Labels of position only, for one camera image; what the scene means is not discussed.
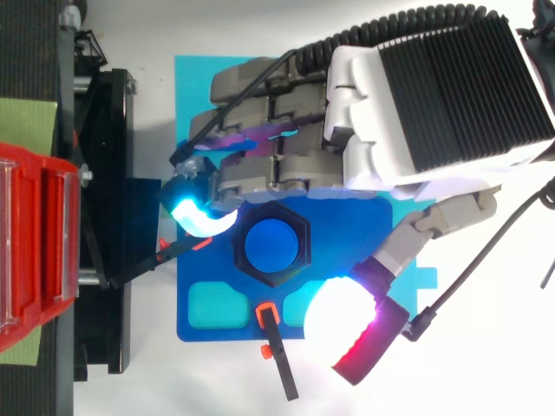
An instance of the green tape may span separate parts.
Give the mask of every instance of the green tape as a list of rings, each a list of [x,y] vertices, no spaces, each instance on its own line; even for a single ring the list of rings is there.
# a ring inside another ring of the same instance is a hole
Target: green tape
[[[50,154],[57,103],[0,98],[0,141]]]
[[[38,361],[38,348],[41,346],[41,330],[37,327],[22,341],[0,354],[0,364],[35,366]]]
[[[56,121],[53,101],[0,98],[0,142],[50,155]],[[41,345],[41,327],[0,354],[0,364],[35,366]]]

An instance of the red plastic bin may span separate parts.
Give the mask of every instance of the red plastic bin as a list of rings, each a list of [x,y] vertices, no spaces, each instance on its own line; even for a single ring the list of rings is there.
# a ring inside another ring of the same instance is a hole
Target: red plastic bin
[[[0,352],[75,300],[79,196],[75,166],[0,143]]]

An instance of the white table surface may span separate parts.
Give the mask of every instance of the white table surface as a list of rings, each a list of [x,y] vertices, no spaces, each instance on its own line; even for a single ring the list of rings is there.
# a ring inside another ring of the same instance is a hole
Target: white table surface
[[[532,0],[485,1],[515,27],[532,24]],[[139,83],[134,176],[168,178],[175,146],[175,55],[280,55],[372,18],[427,6],[392,0],[89,0],[110,67]],[[512,210],[555,174],[535,166],[504,186],[495,218],[432,242],[419,265],[438,269],[432,302]],[[174,234],[166,220],[160,233]],[[513,227],[416,343],[398,338],[359,386],[319,367],[303,341],[286,341],[300,399],[288,403],[261,341],[184,343],[175,332],[176,266],[133,283],[131,365],[89,367],[75,384],[76,415],[554,415],[555,212],[536,204]]]

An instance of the hexagonal nut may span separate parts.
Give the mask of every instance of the hexagonal nut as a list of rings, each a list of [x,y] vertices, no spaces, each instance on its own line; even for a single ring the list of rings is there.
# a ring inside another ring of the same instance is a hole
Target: hexagonal nut
[[[245,240],[249,231],[254,225],[266,219],[278,219],[288,224],[295,231],[298,241],[298,251],[293,262],[285,269],[271,273],[263,272],[254,267],[245,252]],[[310,265],[312,261],[310,222],[286,206],[274,201],[255,206],[245,212],[241,216],[240,223],[235,226],[233,260],[235,267],[239,270],[271,288],[276,288]]]

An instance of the glowing led light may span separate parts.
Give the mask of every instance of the glowing led light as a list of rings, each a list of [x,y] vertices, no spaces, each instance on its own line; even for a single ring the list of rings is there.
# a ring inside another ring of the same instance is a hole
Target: glowing led light
[[[374,318],[374,297],[350,277],[334,277],[324,282],[310,302],[304,339],[323,364],[333,367]]]
[[[183,199],[172,211],[172,217],[194,237],[212,237],[228,230],[237,220],[237,210],[222,218],[208,217],[192,199]]]

